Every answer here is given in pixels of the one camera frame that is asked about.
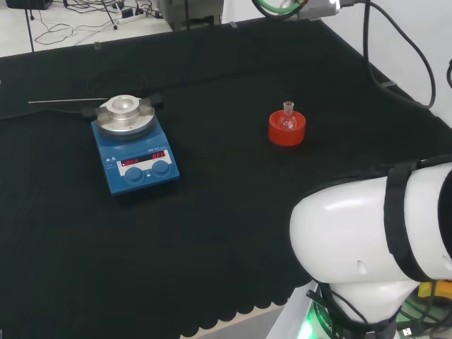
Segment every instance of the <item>power strip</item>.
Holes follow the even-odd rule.
[[[131,23],[132,21],[137,21],[137,20],[140,20],[145,17],[146,17],[146,13],[138,14],[137,16],[134,15],[129,18],[119,18],[118,23],[119,24]]]

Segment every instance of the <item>blue hotplate stirrer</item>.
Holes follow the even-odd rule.
[[[179,178],[167,137],[152,103],[119,95],[103,104],[91,122],[113,195]]]

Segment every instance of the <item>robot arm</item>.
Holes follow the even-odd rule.
[[[452,278],[452,158],[442,162],[350,180],[307,196],[292,212],[290,239],[303,268],[370,324],[391,319],[419,281]]]
[[[317,20],[339,13],[340,0],[252,0],[263,16]]]

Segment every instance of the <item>red led display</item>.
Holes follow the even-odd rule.
[[[165,156],[165,152],[156,152],[153,153],[153,159],[157,159],[158,157],[164,157]]]
[[[165,152],[163,150],[161,150],[161,151],[158,151],[155,153],[142,155],[140,157],[133,157],[131,159],[122,160],[121,165],[122,166],[130,166],[130,165],[138,164],[139,162],[142,162],[142,161],[158,159],[159,157],[164,157],[164,156],[165,156]]]

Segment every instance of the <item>red bottle cap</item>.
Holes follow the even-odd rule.
[[[303,114],[293,111],[297,120],[297,126],[294,129],[281,129],[278,127],[278,120],[284,114],[283,110],[276,111],[270,115],[268,122],[268,137],[272,143],[280,146],[295,146],[304,139],[304,130],[306,129],[306,118]]]

